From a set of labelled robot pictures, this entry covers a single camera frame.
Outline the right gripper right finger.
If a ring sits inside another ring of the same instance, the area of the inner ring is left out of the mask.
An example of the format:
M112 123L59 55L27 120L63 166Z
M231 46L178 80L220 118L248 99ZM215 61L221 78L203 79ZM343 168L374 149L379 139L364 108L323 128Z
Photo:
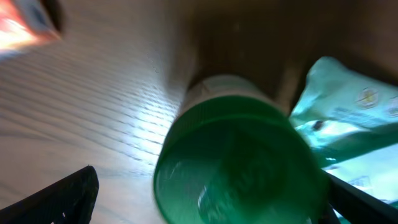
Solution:
M320 223L339 224L336 212L350 223L397 224L397 209L328 174L329 191Z

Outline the green white package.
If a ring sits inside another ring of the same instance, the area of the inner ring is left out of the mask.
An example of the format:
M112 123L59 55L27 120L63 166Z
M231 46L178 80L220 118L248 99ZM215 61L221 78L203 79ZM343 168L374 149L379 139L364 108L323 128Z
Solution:
M397 131L359 130L334 137L318 156L331 174L397 209ZM340 223L350 223L338 212Z

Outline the pale green wipes packet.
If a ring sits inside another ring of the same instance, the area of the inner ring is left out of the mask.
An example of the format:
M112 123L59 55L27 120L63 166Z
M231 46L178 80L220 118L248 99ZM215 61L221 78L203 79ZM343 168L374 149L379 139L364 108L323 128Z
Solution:
M290 121L319 157L349 159L397 142L397 87L322 57Z

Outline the green lid jar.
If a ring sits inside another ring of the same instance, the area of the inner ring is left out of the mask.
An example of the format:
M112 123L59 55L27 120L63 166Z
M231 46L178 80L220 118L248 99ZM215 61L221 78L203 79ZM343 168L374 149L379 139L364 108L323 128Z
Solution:
M288 117L252 82L216 75L191 87L154 172L167 223L311 223L327 181Z

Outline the orange small box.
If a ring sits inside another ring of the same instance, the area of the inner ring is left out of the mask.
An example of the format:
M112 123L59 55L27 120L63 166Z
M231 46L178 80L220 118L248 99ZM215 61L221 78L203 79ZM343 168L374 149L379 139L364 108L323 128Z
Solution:
M58 40L62 26L58 0L1 0L1 53Z

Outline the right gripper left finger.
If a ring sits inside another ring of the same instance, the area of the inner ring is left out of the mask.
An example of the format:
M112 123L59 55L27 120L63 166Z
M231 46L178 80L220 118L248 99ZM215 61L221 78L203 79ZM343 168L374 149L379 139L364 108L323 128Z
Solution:
M86 166L1 209L1 223L89 224L98 192L96 170L93 166Z

